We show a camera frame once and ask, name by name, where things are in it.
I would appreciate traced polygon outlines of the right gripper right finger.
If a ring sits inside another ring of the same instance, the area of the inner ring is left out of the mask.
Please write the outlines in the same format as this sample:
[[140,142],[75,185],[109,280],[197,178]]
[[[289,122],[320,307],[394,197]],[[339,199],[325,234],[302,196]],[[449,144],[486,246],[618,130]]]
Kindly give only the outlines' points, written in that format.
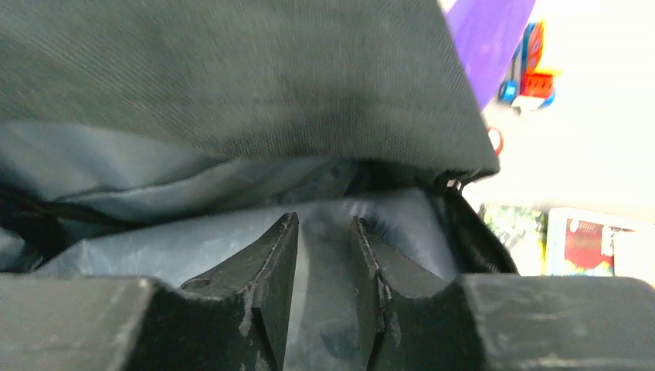
[[351,273],[367,370],[460,368],[461,290],[382,240],[362,218],[351,225]]

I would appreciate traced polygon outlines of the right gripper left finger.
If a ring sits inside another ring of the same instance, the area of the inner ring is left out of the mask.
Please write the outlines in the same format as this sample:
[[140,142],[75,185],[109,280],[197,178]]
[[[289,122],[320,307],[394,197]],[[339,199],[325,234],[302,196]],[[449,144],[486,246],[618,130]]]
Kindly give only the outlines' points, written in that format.
[[280,370],[286,355],[299,219],[284,213],[259,239],[181,286],[219,370]]

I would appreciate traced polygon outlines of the black student backpack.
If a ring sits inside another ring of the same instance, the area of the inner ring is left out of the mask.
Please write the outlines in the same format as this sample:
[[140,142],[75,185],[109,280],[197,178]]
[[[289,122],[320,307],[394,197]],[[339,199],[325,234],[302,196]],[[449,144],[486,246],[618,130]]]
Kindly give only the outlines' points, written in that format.
[[280,370],[367,370],[355,217],[461,290],[478,368],[463,276],[517,268],[460,187],[498,169],[435,1],[1,3],[1,266],[76,310],[141,283],[122,369],[216,368],[181,286],[284,213]]

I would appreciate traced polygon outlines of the teal paperback book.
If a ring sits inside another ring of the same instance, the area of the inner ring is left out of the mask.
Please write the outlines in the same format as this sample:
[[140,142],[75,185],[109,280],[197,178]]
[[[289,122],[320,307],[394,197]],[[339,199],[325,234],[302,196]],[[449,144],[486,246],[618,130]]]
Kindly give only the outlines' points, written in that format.
[[633,277],[654,285],[654,225],[584,209],[551,209],[544,273]]

